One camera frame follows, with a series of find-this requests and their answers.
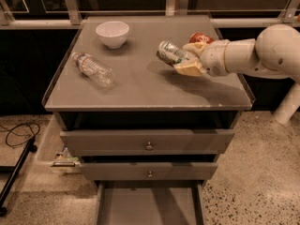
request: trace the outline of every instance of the drawer handle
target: drawer handle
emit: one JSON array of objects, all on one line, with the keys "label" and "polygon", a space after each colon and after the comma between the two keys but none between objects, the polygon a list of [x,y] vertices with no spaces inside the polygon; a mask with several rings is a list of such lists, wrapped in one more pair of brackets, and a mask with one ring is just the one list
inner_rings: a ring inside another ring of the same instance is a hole
[{"label": "drawer handle", "polygon": [[146,150],[147,151],[152,151],[153,150],[153,145],[151,144],[151,142],[148,142],[148,144],[146,145]]},{"label": "drawer handle", "polygon": [[153,174],[152,174],[152,171],[150,170],[150,171],[148,171],[148,178],[152,178],[153,177]]}]

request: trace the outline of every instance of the clear plastic bottle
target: clear plastic bottle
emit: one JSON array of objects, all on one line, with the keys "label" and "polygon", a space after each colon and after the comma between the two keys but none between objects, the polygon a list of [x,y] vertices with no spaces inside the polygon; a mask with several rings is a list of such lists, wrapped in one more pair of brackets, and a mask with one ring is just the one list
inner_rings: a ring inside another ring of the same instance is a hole
[{"label": "clear plastic bottle", "polygon": [[84,75],[91,78],[100,86],[109,87],[113,85],[115,75],[110,67],[100,64],[99,61],[90,54],[74,52],[71,55],[72,60],[77,68]]}]

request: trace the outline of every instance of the bowl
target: bowl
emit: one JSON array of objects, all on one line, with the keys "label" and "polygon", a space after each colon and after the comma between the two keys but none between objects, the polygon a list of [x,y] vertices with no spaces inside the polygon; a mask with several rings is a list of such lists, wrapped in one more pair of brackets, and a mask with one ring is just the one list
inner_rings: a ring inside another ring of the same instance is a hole
[{"label": "bowl", "polygon": [[118,49],[128,39],[129,26],[124,22],[104,22],[96,28],[96,33],[103,44],[111,49]]}]

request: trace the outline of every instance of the speckled floor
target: speckled floor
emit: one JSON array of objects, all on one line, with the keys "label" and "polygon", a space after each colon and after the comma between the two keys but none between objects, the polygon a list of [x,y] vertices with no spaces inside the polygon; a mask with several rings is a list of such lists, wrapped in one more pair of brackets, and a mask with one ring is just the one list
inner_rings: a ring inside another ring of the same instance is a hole
[{"label": "speckled floor", "polygon": [[[3,116],[0,125],[39,123],[39,146],[50,119]],[[7,147],[1,133],[0,165],[13,165],[21,151]],[[287,125],[274,121],[270,112],[244,112],[218,164],[203,190],[208,225],[300,224],[300,112]],[[0,188],[4,181],[0,176]],[[7,197],[8,212],[0,224],[93,224],[96,201],[95,188],[81,174],[56,172],[30,154]]]}]

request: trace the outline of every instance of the cabinet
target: cabinet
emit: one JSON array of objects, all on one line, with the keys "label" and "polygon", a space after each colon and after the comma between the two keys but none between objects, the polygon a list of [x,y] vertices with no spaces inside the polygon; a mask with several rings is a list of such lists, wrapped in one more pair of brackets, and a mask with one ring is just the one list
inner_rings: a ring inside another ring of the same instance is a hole
[{"label": "cabinet", "polygon": [[[130,27],[118,50],[102,45],[95,32],[109,20]],[[82,173],[100,188],[192,186],[201,194],[218,168],[218,156],[253,97],[239,75],[185,77],[158,60],[161,40],[183,46],[196,32],[218,39],[204,15],[87,19],[70,52],[93,54],[110,66],[115,86],[94,86],[69,58],[43,103],[70,153],[80,158]]]}]

